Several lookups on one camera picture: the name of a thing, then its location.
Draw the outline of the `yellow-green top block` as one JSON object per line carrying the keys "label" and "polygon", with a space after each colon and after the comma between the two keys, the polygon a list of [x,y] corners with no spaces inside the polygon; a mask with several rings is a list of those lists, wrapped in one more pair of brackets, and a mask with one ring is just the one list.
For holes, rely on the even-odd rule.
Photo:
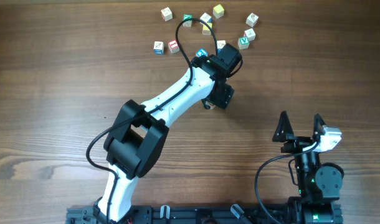
{"label": "yellow-green top block", "polygon": [[213,7],[212,13],[216,19],[221,18],[224,15],[224,8],[221,4]]}

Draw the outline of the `white block red edge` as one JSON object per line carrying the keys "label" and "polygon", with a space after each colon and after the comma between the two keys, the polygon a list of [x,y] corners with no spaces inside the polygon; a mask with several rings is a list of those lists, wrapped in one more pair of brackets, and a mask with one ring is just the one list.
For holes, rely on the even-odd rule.
{"label": "white block red edge", "polygon": [[244,37],[248,38],[249,42],[255,40],[256,33],[253,28],[244,31]]}

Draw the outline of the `red L block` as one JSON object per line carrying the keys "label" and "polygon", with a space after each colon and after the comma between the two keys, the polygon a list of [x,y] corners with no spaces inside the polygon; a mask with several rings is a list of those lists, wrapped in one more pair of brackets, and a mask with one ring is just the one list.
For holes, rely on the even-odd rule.
{"label": "red L block", "polygon": [[172,40],[172,41],[168,42],[168,48],[172,54],[179,52],[179,45],[178,45],[176,40]]}

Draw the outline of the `yellow block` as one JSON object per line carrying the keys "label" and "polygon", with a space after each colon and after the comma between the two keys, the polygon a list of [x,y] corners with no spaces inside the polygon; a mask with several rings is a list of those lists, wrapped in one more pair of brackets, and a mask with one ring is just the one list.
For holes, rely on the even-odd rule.
{"label": "yellow block", "polygon": [[202,26],[202,34],[203,35],[211,35],[212,34],[211,28],[212,28],[212,23],[211,22],[207,22],[206,24],[204,24]]}

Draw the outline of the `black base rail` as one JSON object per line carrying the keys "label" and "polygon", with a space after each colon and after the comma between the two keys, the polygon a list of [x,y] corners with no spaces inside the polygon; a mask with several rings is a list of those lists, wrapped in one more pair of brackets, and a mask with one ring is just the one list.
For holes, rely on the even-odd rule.
{"label": "black base rail", "polygon": [[122,224],[203,224],[203,223],[343,223],[340,205],[268,205],[269,214],[260,206],[240,207],[161,207],[132,206],[118,223]]}

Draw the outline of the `white block top left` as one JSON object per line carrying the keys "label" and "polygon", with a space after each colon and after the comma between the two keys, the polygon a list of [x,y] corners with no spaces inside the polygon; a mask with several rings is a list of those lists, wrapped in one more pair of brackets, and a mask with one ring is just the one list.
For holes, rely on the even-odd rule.
{"label": "white block top left", "polygon": [[161,16],[162,16],[164,21],[169,21],[173,18],[173,13],[169,7],[166,7],[166,8],[161,10]]}

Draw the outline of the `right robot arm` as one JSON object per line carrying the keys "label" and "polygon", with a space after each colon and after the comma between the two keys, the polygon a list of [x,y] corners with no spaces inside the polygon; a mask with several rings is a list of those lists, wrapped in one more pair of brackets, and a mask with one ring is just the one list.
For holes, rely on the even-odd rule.
{"label": "right robot arm", "polygon": [[287,202],[285,223],[343,223],[340,199],[344,170],[332,163],[322,163],[320,154],[328,152],[341,141],[339,128],[325,124],[320,115],[314,116],[313,135],[296,136],[287,112],[280,114],[273,142],[282,142],[282,153],[289,153],[295,163],[297,177],[293,184],[299,196]]}

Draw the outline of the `white block blue side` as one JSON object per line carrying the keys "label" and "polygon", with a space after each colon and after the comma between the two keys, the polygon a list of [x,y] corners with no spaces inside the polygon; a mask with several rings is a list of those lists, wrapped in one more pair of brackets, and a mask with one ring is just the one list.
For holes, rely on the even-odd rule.
{"label": "white block blue side", "polygon": [[206,22],[206,23],[212,22],[212,17],[206,12],[199,19]]}

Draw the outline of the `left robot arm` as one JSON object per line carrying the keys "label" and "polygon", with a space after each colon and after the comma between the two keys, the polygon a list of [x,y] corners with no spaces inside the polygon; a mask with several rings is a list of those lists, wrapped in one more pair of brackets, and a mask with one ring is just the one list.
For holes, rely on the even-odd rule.
{"label": "left robot arm", "polygon": [[194,57],[190,68],[167,90],[141,104],[127,101],[114,124],[101,133],[106,140],[108,182],[94,205],[100,223],[118,223],[131,208],[138,179],[156,164],[170,126],[201,101],[225,109],[234,94],[226,83],[242,66],[238,49],[225,44],[216,55]]}

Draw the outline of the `green V block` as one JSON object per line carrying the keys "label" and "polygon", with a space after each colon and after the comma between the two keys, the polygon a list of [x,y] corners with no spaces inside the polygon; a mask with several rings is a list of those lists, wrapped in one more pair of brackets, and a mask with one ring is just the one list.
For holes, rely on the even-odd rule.
{"label": "green V block", "polygon": [[238,39],[238,43],[237,44],[238,44],[238,47],[239,47],[240,50],[247,49],[249,47],[249,45],[250,45],[250,41],[249,41],[249,39],[246,36],[244,36],[244,37],[240,37]]}

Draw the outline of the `blue P block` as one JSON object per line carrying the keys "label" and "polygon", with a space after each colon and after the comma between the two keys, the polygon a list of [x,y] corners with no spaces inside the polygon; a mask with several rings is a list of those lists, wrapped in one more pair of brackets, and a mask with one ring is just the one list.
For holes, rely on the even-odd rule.
{"label": "blue P block", "polygon": [[208,52],[203,48],[199,49],[196,52],[196,57],[202,57],[202,56],[206,56],[206,57],[208,56]]}

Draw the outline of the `white block blue base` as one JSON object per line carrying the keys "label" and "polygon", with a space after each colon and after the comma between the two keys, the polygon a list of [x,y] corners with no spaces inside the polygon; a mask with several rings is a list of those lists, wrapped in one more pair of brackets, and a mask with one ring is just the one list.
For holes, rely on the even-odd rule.
{"label": "white block blue base", "polygon": [[153,46],[154,53],[157,55],[163,55],[164,54],[164,42],[161,41],[155,41]]}

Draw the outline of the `white block blue bottom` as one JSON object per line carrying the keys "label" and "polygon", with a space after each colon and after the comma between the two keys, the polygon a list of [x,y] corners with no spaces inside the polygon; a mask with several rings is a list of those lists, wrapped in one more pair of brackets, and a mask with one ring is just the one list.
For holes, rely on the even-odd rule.
{"label": "white block blue bottom", "polygon": [[225,40],[218,40],[217,41],[217,51],[220,52],[223,47],[225,46],[226,41]]}

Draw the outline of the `white picture block far right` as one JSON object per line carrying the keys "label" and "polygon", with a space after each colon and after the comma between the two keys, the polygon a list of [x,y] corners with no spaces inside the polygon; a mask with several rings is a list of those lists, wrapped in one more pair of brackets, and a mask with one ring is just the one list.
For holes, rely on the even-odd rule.
{"label": "white picture block far right", "polygon": [[246,18],[246,24],[250,27],[254,27],[258,22],[259,16],[251,12]]}

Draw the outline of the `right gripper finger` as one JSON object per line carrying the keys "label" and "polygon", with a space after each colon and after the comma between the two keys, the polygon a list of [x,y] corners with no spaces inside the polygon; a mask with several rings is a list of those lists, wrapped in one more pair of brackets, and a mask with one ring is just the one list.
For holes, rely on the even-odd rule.
{"label": "right gripper finger", "polygon": [[313,120],[313,139],[319,139],[320,136],[325,134],[325,122],[319,114],[314,115]]}
{"label": "right gripper finger", "polygon": [[287,141],[293,141],[294,139],[295,139],[295,135],[294,135],[292,126],[290,124],[288,113],[286,111],[282,111],[280,113],[279,122],[273,134],[272,141],[273,142],[287,142]]}

